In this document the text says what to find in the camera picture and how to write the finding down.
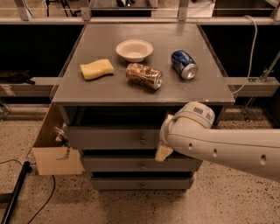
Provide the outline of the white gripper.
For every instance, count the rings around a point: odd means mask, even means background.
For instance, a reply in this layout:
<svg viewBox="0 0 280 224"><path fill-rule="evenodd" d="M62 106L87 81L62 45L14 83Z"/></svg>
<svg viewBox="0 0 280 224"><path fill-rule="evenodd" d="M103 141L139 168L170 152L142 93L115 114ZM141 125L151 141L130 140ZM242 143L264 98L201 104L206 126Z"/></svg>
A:
<svg viewBox="0 0 280 224"><path fill-rule="evenodd" d="M159 132L159 140L160 145L157 147L155 160L157 162L163 162L165 161L172 153L173 149L167 145L169 145L167 141L167 137L174 125L173 120L173 114L166 114L165 120L161 126L160 132Z"/></svg>

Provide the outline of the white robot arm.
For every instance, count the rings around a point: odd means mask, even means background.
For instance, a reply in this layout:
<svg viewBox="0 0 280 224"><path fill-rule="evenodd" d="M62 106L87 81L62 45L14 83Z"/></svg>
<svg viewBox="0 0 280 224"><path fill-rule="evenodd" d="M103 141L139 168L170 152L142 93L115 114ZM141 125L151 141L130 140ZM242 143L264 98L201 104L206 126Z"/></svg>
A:
<svg viewBox="0 0 280 224"><path fill-rule="evenodd" d="M191 101L168 115L159 133L155 160L174 151L259 177L280 181L280 129L213 129L215 114Z"/></svg>

